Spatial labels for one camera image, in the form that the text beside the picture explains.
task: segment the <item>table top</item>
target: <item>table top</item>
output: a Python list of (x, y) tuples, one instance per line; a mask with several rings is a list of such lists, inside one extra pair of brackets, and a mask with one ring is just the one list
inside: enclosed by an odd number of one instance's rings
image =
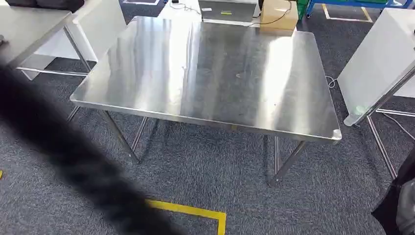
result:
[(71, 16), (70, 11), (0, 6), (0, 34), (7, 44), (0, 46), (0, 60), (19, 66), (56, 32)]
[(337, 142), (312, 33), (137, 17), (70, 97), (151, 118)]

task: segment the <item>metal table leg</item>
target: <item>metal table leg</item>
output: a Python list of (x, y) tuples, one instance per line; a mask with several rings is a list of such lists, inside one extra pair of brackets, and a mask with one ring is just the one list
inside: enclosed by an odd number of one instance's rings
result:
[(383, 157), (383, 161), (385, 162), (386, 167), (388, 168), (389, 174), (391, 175), (392, 179), (396, 179), (396, 172), (395, 169), (393, 168), (393, 165), (391, 163), (391, 160), (388, 156), (388, 153), (386, 152), (386, 148), (382, 143), (382, 140), (380, 139), (379, 133), (377, 132), (377, 129), (375, 127), (375, 124), (373, 123), (372, 118), (370, 117), (370, 115), (366, 116), (366, 119), (369, 122), (369, 126), (370, 129), (376, 139), (376, 144), (379, 147), (380, 153), (382, 154)]
[(114, 120), (111, 118), (110, 114), (107, 111), (103, 111), (103, 110), (99, 110), (99, 114), (104, 118), (104, 120), (108, 123), (108, 125), (110, 126), (111, 130), (117, 135), (119, 141), (121, 142), (122, 146), (125, 148), (125, 150), (127, 150), (128, 154), (130, 155), (130, 157), (134, 157), (138, 162), (140, 162), (140, 160), (138, 159), (138, 157), (135, 155), (134, 151), (131, 149), (131, 147), (129, 146), (129, 144), (127, 143), (127, 141), (125, 140), (124, 136), (122, 135), (122, 132), (120, 131), (120, 129), (117, 127), (116, 123), (114, 122)]
[[(282, 177), (284, 177), (284, 175), (287, 173), (288, 169), (294, 164), (295, 161), (297, 161), (297, 159), (300, 157), (301, 152), (305, 149), (305, 147), (307, 146), (307, 142), (305, 141), (301, 141), (298, 146), (296, 147), (296, 149), (291, 153), (291, 155), (288, 157), (287, 161), (284, 163), (284, 165), (282, 165), (282, 167), (280, 169), (278, 169), (278, 171), (275, 172), (275, 175), (273, 177), (273, 179), (270, 182), (270, 185), (272, 186), (276, 186), (278, 181), (281, 181)], [(278, 167), (279, 163), (279, 153), (275, 152), (275, 161), (276, 161), (276, 168)]]
[(146, 122), (147, 122), (147, 117), (143, 117), (143, 119), (141, 120), (140, 128), (138, 129), (137, 135), (136, 135), (136, 137), (134, 138), (134, 141), (133, 141), (133, 152), (136, 151), (138, 141), (141, 138), (141, 134), (142, 134), (142, 131), (145, 127)]
[[(82, 55), (81, 51), (78, 48), (78, 45), (76, 44), (76, 42), (74, 41), (72, 34), (69, 32), (68, 28), (65, 26), (64, 27), (64, 32), (66, 34), (66, 37), (68, 38), (70, 44), (72, 45), (73, 49), (75, 50), (76, 54), (79, 56), (79, 60), (81, 60), (82, 64), (85, 66), (85, 69), (87, 70), (87, 72), (89, 73), (91, 71), (91, 67), (88, 64), (87, 60), (85, 59), (85, 57)], [(76, 113), (78, 112), (79, 107), (75, 107), (72, 112), (69, 114), (67, 121), (71, 122), (73, 117), (76, 115)]]
[(279, 157), (279, 139), (274, 137), (274, 174), (281, 168), (281, 158)]

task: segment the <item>green storage bin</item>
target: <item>green storage bin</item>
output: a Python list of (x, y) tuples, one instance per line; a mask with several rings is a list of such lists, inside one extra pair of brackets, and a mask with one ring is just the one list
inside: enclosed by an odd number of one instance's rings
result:
[(308, 5), (309, 0), (297, 0), (297, 7), (298, 5)]
[(307, 4), (308, 4), (308, 0), (306, 4), (301, 4), (300, 2), (297, 3), (297, 11), (299, 14), (299, 20), (301, 20), (302, 17), (304, 16), (305, 11), (307, 9)]

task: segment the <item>cardboard box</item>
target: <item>cardboard box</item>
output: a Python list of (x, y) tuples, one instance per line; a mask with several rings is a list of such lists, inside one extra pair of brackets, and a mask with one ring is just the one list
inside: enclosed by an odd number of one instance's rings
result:
[(261, 29), (264, 31), (283, 31), (291, 35), (296, 28), (297, 21), (297, 2), (287, 0), (264, 0), (260, 24)]

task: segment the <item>cable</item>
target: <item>cable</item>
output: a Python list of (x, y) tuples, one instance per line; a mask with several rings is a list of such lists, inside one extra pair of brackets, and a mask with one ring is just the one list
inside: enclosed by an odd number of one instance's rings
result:
[(326, 78), (328, 78), (328, 79), (330, 79), (331, 81), (328, 83), (328, 87), (329, 88), (334, 88), (335, 86), (336, 86), (336, 81), (337, 81), (337, 78), (336, 79), (334, 79), (333, 77), (331, 77), (331, 76), (326, 76)]
[(398, 124), (398, 126), (406, 133), (408, 134), (408, 136), (410, 136), (414, 141), (415, 141), (415, 137), (413, 135), (411, 135), (396, 119), (392, 118), (391, 116), (387, 115), (387, 114), (383, 114), (385, 115), (387, 118), (393, 120), (396, 124)]
[(278, 19), (276, 19), (276, 20), (274, 20), (274, 21), (272, 21), (272, 22), (268, 22), (268, 23), (252, 23), (252, 24), (250, 24), (250, 25), (248, 25), (248, 26), (246, 26), (246, 27), (250, 27), (250, 26), (252, 26), (252, 25), (254, 25), (254, 24), (272, 24), (272, 23), (275, 23), (275, 22), (277, 22), (277, 21), (279, 21), (279, 20), (281, 20), (282, 18), (284, 18), (284, 16), (285, 15), (287, 15), (287, 13), (288, 12), (290, 12), (291, 11), (291, 8), (293, 7), (293, 4), (291, 3), (291, 1), (289, 1), (290, 2), (290, 8), (288, 9), (288, 10), (286, 10), (285, 12), (284, 12), (284, 14), (282, 14), (282, 16), (280, 17), (280, 18), (278, 18)]
[(176, 9), (176, 10), (180, 10), (180, 9), (184, 9), (185, 11), (195, 11), (197, 14), (199, 14), (200, 15), (200, 12), (198, 11), (198, 10), (196, 10), (196, 9), (193, 9), (193, 8), (191, 8), (191, 7), (188, 7), (186, 4), (184, 4), (184, 3), (175, 3), (176, 5), (182, 5), (183, 7), (180, 7), (180, 8), (176, 8), (176, 7), (174, 7), (173, 5), (172, 5), (172, 3), (171, 3), (171, 1), (170, 1), (170, 7), (171, 8), (173, 8), (173, 9)]

